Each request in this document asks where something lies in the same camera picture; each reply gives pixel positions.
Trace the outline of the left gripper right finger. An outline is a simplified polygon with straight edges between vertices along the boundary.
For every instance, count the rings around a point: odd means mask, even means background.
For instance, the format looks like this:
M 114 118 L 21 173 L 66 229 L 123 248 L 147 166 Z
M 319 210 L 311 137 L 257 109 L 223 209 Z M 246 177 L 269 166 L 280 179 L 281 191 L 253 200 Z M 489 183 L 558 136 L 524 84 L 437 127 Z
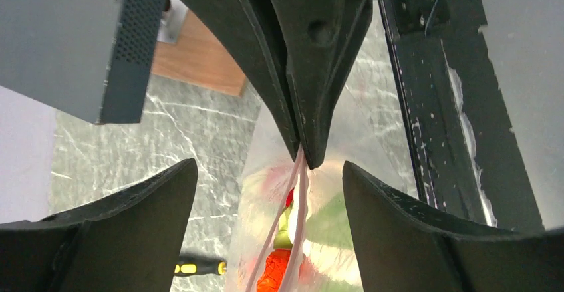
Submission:
M 365 291 L 562 291 L 563 231 L 525 234 L 457 218 L 352 162 L 343 192 Z

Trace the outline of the orange carrot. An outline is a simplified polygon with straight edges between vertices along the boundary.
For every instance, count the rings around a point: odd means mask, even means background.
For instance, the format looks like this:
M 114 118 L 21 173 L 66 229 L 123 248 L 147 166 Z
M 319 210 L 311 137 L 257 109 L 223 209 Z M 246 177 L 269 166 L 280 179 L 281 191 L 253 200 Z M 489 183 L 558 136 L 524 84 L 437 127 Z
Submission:
M 275 249 L 268 255 L 263 274 L 257 280 L 257 292 L 277 292 L 279 290 L 290 256 L 290 249 Z

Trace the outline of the green cabbage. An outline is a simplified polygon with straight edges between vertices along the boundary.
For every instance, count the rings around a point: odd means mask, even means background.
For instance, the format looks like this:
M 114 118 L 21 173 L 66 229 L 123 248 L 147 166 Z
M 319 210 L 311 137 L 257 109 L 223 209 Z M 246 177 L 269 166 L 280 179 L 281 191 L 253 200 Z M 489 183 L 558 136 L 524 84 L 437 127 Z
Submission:
M 313 243 L 339 249 L 354 249 L 342 192 L 338 192 L 313 212 L 305 225 L 305 239 Z

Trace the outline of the clear zip top bag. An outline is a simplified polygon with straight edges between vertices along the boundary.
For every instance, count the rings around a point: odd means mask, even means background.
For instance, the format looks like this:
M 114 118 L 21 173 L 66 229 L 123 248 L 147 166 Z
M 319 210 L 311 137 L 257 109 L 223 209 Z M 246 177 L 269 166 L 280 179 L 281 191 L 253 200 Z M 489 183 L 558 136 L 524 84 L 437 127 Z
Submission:
M 281 139 L 270 112 L 261 106 L 245 167 L 225 278 L 226 291 L 245 291 L 252 273 L 261 273 L 267 256 L 286 240 L 295 243 L 297 225 L 303 260 L 291 291 L 362 291 L 354 250 L 305 239 L 306 221 L 338 192 L 343 165 L 353 162 L 401 192 L 417 194 L 404 121 L 380 11 L 372 23 L 335 107 L 325 160 L 306 169 L 307 190 L 294 193 L 305 202 L 301 220 L 296 206 L 279 211 L 289 186 L 299 188 L 301 170 Z

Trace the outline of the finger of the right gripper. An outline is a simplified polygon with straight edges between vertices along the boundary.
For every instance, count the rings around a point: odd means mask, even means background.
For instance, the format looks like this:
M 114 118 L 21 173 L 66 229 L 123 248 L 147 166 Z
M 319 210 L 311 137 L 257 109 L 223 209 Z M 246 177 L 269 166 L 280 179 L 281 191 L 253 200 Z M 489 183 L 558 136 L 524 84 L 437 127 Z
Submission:
M 292 158 L 299 148 L 287 50 L 271 0 L 181 0 L 216 36 L 265 103 Z
M 311 169 L 325 158 L 339 95 L 372 19 L 372 0 L 271 0 L 287 51 L 286 78 Z

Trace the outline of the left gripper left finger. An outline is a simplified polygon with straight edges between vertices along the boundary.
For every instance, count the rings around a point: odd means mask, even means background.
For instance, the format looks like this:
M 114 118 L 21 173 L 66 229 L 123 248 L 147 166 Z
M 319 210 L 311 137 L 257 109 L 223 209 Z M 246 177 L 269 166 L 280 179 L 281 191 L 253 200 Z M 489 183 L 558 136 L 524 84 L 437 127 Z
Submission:
M 40 221 L 1 225 L 2 291 L 169 291 L 195 160 Z

